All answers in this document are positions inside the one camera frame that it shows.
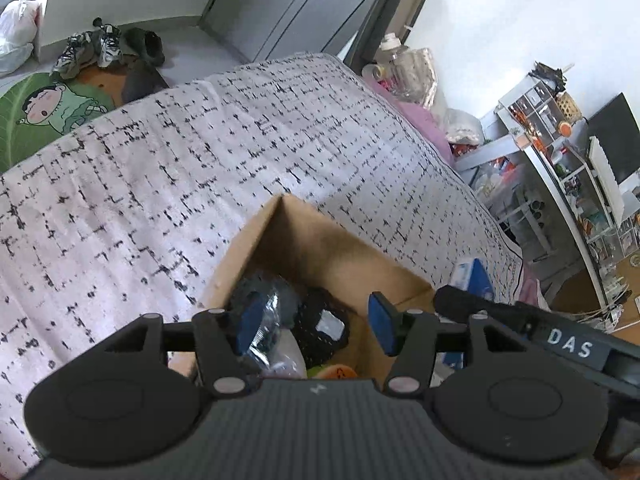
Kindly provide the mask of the bag of black items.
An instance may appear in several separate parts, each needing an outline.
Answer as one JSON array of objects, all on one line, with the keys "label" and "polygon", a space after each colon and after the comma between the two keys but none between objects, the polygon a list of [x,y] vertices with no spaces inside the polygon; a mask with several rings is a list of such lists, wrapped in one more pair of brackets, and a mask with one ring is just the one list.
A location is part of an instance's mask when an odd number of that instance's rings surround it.
[{"label": "bag of black items", "polygon": [[236,284],[229,298],[229,311],[233,299],[250,292],[261,292],[267,296],[266,310],[262,326],[250,345],[250,350],[238,358],[248,374],[262,376],[262,370],[267,364],[267,352],[276,343],[280,330],[286,328],[292,332],[295,315],[302,300],[284,278],[263,270],[254,270],[245,274]]}]

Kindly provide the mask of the hamburger plush toy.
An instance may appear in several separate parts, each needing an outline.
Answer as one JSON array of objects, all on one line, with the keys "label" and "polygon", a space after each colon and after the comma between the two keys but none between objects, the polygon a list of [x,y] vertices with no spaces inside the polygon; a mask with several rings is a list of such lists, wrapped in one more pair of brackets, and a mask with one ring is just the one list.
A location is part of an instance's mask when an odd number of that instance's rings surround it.
[{"label": "hamburger plush toy", "polygon": [[358,374],[356,370],[345,364],[326,364],[308,370],[307,377],[319,380],[355,379]]}]

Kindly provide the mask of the blue tissue pack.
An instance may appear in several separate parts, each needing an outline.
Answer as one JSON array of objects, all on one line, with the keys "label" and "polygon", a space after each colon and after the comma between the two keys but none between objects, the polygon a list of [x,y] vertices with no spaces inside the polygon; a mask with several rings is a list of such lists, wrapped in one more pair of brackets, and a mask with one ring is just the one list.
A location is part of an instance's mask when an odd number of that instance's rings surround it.
[{"label": "blue tissue pack", "polygon": [[[451,273],[449,284],[486,300],[495,299],[494,288],[479,258],[459,259]],[[462,368],[462,352],[440,352],[436,356],[432,385],[439,386],[446,378]]]}]

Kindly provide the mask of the white plastic bag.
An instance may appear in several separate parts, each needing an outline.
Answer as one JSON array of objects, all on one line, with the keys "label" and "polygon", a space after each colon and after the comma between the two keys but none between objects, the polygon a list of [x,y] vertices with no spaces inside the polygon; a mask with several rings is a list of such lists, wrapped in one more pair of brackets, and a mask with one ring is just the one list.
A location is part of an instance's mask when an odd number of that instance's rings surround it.
[{"label": "white plastic bag", "polygon": [[39,4],[32,0],[14,0],[2,11],[1,76],[14,73],[32,55],[38,13]]},{"label": "white plastic bag", "polygon": [[290,330],[280,330],[277,341],[267,352],[262,376],[270,378],[306,379],[307,369],[302,352]]}]

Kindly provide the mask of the brown cardboard box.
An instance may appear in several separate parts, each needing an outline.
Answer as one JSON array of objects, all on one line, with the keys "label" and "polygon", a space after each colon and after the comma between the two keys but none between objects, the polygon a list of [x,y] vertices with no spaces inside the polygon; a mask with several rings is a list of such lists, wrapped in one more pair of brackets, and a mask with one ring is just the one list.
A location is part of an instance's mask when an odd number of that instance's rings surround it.
[{"label": "brown cardboard box", "polygon": [[420,352],[418,367],[409,370],[406,354],[391,358],[381,349],[367,320],[372,292],[382,292],[399,312],[419,318],[405,348],[425,341],[424,325],[434,321],[433,287],[396,261],[353,236],[313,206],[293,195],[273,198],[247,222],[232,240],[208,284],[203,304],[224,306],[236,282],[247,269],[261,268],[296,285],[326,289],[349,316],[349,343],[337,351],[330,364],[356,370],[355,379],[308,379],[314,391],[339,382],[370,379],[398,398],[424,393],[431,385],[435,347]]}]

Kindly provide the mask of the black white patterned blanket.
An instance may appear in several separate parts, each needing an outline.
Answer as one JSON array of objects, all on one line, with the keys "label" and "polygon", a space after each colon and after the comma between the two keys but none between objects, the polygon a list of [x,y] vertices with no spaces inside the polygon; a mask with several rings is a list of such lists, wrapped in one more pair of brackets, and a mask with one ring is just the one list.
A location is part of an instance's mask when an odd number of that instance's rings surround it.
[{"label": "black white patterned blanket", "polygon": [[2,176],[2,474],[39,460],[22,416],[35,383],[145,311],[186,318],[232,238],[280,194],[434,286],[469,256],[500,300],[518,298],[520,248],[436,148],[333,56],[182,84]]}]

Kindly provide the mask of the white keyboard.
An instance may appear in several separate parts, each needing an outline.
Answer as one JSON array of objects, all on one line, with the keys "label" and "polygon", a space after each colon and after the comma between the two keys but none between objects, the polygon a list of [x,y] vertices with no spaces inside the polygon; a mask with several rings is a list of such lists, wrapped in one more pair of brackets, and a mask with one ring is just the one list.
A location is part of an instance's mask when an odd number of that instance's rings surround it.
[{"label": "white keyboard", "polygon": [[611,209],[613,220],[619,228],[623,223],[624,200],[620,187],[618,186],[613,169],[608,162],[605,151],[596,136],[590,136],[588,158],[596,170],[602,191]]}]

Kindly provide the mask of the white desk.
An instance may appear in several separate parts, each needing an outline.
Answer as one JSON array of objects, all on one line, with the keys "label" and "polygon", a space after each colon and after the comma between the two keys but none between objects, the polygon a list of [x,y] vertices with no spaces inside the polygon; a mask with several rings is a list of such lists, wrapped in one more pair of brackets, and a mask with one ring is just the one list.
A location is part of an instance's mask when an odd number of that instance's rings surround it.
[{"label": "white desk", "polygon": [[608,298],[585,234],[546,155],[502,105],[480,120],[487,141],[454,168],[520,245],[528,270],[552,301],[576,274],[603,310]]}]

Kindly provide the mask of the pink bed sheet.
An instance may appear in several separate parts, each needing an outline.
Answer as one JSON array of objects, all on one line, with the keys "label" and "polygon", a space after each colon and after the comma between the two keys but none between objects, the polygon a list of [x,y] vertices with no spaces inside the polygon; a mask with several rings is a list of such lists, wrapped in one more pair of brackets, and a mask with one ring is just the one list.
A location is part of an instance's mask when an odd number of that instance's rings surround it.
[{"label": "pink bed sheet", "polygon": [[[361,76],[363,82],[383,99],[386,99],[391,106],[395,107],[399,114],[413,125],[425,140],[430,142],[439,152],[440,158],[446,162],[449,167],[454,166],[454,155],[451,153],[449,144],[446,141],[445,133],[439,129],[436,119],[431,112],[418,104],[402,102],[396,99],[393,93],[387,91],[381,86],[371,74]],[[541,308],[541,310],[549,311],[547,300],[542,296],[540,283],[538,278],[529,269],[526,263],[522,266],[521,289],[518,300],[524,304]]]}]

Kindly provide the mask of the black monitor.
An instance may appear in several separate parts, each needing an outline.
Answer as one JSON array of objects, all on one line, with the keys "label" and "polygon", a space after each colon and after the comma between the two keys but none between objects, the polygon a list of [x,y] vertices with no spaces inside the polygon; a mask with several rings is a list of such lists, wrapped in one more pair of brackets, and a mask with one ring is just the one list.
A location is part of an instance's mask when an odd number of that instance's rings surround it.
[{"label": "black monitor", "polygon": [[598,138],[618,184],[639,169],[639,126],[623,93],[588,120],[588,132]]}]

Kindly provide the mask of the clear drawer organizer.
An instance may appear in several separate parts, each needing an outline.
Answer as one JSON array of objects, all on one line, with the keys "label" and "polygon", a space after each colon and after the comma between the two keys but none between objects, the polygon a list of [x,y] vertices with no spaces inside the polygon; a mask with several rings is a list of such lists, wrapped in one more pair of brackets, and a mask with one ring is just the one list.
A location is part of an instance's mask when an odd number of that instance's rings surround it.
[{"label": "clear drawer organizer", "polygon": [[536,134],[538,144],[548,150],[562,130],[570,133],[570,122],[543,80],[525,76],[499,101],[496,113],[510,132]]}]

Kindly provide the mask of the dark slippers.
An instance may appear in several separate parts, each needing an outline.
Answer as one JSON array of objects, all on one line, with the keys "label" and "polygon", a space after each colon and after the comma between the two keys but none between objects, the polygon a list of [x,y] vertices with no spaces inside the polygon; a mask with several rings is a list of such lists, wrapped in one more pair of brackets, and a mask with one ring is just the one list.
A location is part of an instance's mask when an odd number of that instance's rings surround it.
[{"label": "dark slippers", "polygon": [[124,39],[128,47],[152,66],[160,67],[165,63],[162,40],[152,30],[134,27],[124,32]]}]

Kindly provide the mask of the green cartoon floor mat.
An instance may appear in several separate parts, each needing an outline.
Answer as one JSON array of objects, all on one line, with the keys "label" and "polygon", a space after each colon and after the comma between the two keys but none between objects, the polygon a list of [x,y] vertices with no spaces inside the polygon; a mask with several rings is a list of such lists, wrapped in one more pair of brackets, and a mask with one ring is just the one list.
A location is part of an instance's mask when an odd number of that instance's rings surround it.
[{"label": "green cartoon floor mat", "polygon": [[1,170],[117,106],[103,82],[34,73],[1,95]]}]

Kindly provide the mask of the grey wardrobe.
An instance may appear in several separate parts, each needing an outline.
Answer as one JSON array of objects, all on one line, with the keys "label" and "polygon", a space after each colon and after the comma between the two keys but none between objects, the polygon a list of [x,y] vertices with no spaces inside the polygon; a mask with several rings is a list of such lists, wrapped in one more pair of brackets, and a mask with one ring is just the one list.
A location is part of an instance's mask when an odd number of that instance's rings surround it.
[{"label": "grey wardrobe", "polygon": [[245,62],[337,54],[376,0],[210,0],[201,28]]}]

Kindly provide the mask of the grey sneakers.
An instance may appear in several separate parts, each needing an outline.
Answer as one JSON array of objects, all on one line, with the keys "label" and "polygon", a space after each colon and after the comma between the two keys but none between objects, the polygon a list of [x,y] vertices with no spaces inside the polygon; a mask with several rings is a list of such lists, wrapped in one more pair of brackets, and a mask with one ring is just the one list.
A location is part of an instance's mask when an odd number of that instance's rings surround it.
[{"label": "grey sneakers", "polygon": [[92,22],[93,29],[70,36],[50,75],[57,80],[76,78],[86,67],[96,65],[102,70],[122,65],[120,30],[100,18]]}]

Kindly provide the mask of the leaning brown board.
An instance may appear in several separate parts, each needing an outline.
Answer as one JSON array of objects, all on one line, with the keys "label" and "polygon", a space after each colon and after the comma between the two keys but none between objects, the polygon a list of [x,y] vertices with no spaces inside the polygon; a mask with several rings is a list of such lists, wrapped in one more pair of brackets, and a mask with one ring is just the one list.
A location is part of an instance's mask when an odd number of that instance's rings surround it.
[{"label": "leaning brown board", "polygon": [[373,0],[372,6],[350,46],[344,63],[359,74],[373,63],[386,34],[393,32],[401,41],[408,38],[425,0]]}]

